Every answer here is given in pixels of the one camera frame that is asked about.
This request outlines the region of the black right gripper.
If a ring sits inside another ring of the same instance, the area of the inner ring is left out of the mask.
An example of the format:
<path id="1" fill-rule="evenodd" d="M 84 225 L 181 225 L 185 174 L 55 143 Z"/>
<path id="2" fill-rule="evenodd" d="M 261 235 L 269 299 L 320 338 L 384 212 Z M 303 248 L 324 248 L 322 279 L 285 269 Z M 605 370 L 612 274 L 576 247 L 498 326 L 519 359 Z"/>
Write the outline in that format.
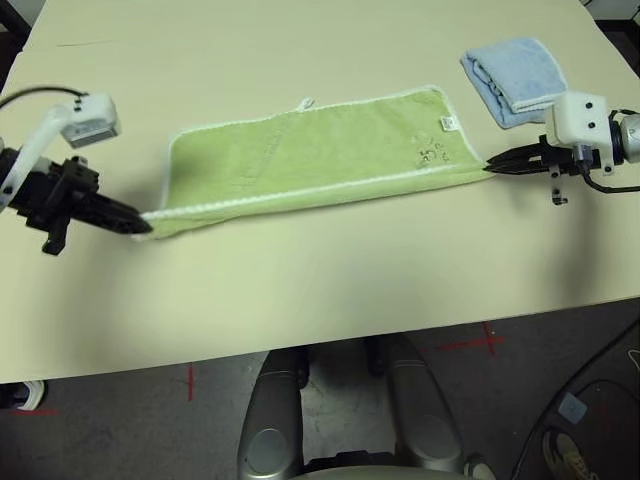
<path id="1" fill-rule="evenodd" d="M 531 175 L 547 172 L 551 181 L 551 200 L 564 205 L 568 199 L 562 193 L 562 176 L 582 176 L 601 167 L 600 152 L 585 144 L 571 147 L 552 146 L 545 135 L 539 143 L 511 148 L 491 157 L 485 170 L 502 175 Z"/>

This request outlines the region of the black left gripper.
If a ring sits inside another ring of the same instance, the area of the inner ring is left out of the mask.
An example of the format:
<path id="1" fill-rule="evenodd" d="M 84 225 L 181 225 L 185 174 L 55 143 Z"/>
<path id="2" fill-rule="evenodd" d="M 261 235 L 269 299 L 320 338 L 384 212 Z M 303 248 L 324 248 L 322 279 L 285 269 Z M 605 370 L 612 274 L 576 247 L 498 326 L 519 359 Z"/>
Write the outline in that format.
<path id="1" fill-rule="evenodd" d="M 66 246 L 72 220 L 121 235 L 147 234 L 152 227 L 133 207 L 98 194 L 99 173 L 74 156 L 52 162 L 45 172 L 32 171 L 9 203 L 26 226 L 43 231 L 45 254 L 57 256 Z"/>

